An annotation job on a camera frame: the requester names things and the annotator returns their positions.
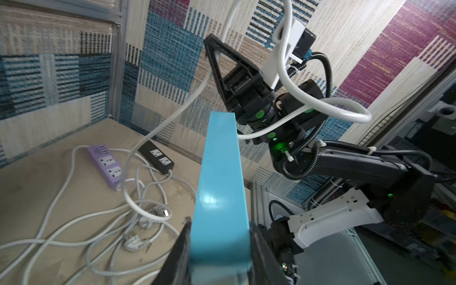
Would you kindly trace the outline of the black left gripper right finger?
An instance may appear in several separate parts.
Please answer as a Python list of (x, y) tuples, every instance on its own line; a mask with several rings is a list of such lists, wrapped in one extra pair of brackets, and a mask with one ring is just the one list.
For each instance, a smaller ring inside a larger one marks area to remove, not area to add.
[(251, 260), (248, 272), (250, 285), (288, 285), (280, 266), (258, 226), (250, 222)]

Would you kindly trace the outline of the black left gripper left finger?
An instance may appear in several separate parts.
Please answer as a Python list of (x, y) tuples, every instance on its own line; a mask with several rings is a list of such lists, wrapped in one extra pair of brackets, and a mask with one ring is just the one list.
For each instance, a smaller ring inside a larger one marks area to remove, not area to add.
[(191, 218), (187, 217), (183, 229), (152, 285), (191, 284), (191, 273), (188, 267), (190, 263), (191, 226)]

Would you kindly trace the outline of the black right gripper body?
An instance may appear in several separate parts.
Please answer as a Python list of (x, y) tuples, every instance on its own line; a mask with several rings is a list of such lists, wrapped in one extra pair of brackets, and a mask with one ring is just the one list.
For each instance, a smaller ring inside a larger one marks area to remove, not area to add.
[(222, 79), (226, 109), (241, 125), (257, 124), (266, 119), (272, 107), (273, 90), (258, 69), (237, 65)]

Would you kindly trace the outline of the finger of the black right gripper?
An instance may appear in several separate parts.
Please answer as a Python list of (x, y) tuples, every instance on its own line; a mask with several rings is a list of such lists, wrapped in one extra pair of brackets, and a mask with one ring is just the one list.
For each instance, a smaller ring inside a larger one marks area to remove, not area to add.
[(237, 65), (243, 65), (248, 68), (260, 69), (251, 62), (248, 58), (244, 57), (231, 46), (223, 43), (214, 34), (210, 34), (204, 40), (207, 58), (209, 60), (211, 70), (213, 72), (214, 81), (216, 83), (217, 91), (223, 100), (223, 83), (222, 79), (228, 75), (231, 70)]

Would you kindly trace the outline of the teal power strip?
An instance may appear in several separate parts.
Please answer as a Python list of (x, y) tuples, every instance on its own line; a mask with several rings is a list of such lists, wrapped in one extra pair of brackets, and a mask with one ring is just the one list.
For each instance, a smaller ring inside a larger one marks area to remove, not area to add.
[(192, 264), (248, 271), (249, 230), (235, 115), (212, 112), (191, 226)]

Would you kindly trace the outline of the black power strip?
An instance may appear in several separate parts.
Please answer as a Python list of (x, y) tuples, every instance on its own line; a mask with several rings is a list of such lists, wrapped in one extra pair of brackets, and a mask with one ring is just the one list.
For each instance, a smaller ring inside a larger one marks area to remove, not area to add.
[(174, 162), (151, 141), (145, 142), (139, 153), (161, 174), (166, 175), (174, 168)]

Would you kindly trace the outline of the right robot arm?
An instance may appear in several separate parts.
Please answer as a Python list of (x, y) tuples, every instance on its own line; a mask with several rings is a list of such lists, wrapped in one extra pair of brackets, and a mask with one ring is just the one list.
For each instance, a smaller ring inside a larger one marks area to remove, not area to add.
[(240, 140), (266, 143), (275, 170), (292, 181), (326, 175), (349, 183), (329, 203), (253, 227), (251, 284), (295, 285), (295, 256), (334, 233), (382, 222), (408, 225), (425, 216), (435, 184), (428, 154), (318, 140), (327, 115), (289, 93), (276, 96), (277, 84), (267, 83), (253, 62), (217, 36), (209, 35), (204, 45), (226, 109), (252, 129), (239, 133)]

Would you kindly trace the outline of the purple power strip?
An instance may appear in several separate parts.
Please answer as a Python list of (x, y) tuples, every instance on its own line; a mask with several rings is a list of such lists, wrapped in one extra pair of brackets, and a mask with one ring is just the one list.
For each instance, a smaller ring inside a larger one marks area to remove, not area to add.
[(119, 191), (122, 169), (119, 161), (111, 154), (105, 145), (89, 146), (87, 148), (89, 158), (109, 188)]

